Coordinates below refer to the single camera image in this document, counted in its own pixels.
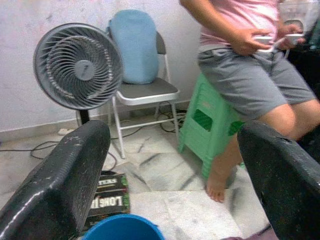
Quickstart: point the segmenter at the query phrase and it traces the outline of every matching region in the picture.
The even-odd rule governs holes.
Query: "electric fan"
[[[112,40],[102,30],[83,23],[67,23],[39,41],[33,68],[42,90],[56,103],[80,113],[106,103],[119,89],[123,65]]]

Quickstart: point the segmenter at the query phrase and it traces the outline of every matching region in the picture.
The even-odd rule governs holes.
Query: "tile floor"
[[[114,125],[110,126],[110,132],[111,137],[117,137]],[[2,143],[0,150],[32,149],[61,138],[53,133],[20,139]],[[245,169],[237,168],[235,181],[226,190],[225,203],[216,203],[205,193],[201,160],[187,147],[179,153],[177,145],[176,135],[158,125],[144,127],[124,138],[126,159],[121,159],[118,153],[119,141],[112,141],[109,152],[117,158],[114,171],[126,173],[128,179],[131,213],[158,225],[168,240],[247,238],[268,224]],[[49,152],[50,148],[34,154],[45,157]],[[29,154],[0,152],[0,208],[41,161]],[[107,156],[103,169],[108,170],[114,163]]]

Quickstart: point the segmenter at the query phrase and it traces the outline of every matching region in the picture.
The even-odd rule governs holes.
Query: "box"
[[[82,234],[107,217],[127,213],[130,199],[126,175],[102,171]]]

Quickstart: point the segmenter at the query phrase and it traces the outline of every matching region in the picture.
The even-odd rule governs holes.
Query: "bare foot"
[[[206,194],[214,201],[223,203],[228,174],[221,174],[212,166],[206,182]]]

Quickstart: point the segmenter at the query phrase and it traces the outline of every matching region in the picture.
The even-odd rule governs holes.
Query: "fan stand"
[[[86,122],[89,122],[89,111],[88,110],[79,110],[81,124],[85,124]]]

